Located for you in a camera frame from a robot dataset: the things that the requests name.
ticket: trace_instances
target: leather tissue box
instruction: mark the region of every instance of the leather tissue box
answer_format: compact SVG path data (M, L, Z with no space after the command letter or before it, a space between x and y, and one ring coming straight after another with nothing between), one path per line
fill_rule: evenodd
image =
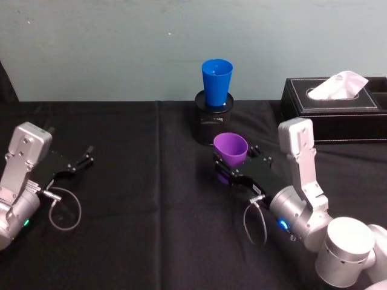
M317 144L386 142L387 78L366 77L368 83L352 99L310 98L307 93L327 79L286 79L281 99L283 120L311 119Z

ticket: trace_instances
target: wall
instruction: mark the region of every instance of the wall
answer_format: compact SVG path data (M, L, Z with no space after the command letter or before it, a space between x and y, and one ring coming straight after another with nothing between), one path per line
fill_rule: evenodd
M229 59L236 99L286 77L386 75L385 0L2 0L0 59L21 100L190 100Z

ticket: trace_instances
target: black tablecloth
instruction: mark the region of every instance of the black tablecloth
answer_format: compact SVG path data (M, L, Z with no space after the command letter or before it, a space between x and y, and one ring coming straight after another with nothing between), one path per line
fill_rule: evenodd
M54 230L43 202L0 253L0 289L330 289L316 277L316 257L268 213L267 245L250 244L246 205L217 182L212 148L190 135L191 110L191 102L159 101L1 105L0 152L30 121L54 126L52 148L68 156L94 145L96 162L76 188L78 229ZM238 101L232 130L270 154L289 181L274 113L267 101ZM317 146L316 167L331 215L387 227L386 145ZM262 237L258 217L247 222ZM362 275L350 289L368 285Z

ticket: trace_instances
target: plastic cup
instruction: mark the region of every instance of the plastic cup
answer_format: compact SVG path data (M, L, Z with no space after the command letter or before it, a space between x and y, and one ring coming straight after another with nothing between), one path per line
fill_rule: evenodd
M207 105L219 107L226 102L232 70L232 64L224 59L210 59L203 63L201 71Z
M222 159L232 167L245 161L249 149L249 145L242 136L230 132L217 135L213 139L213 146ZM218 178L223 183L228 183L221 174L218 174Z

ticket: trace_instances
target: tissue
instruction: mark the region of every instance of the tissue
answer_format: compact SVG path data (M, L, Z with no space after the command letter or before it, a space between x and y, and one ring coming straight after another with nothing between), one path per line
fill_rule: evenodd
M353 71L342 71L308 92L313 100L344 100L355 98L368 83L364 77Z

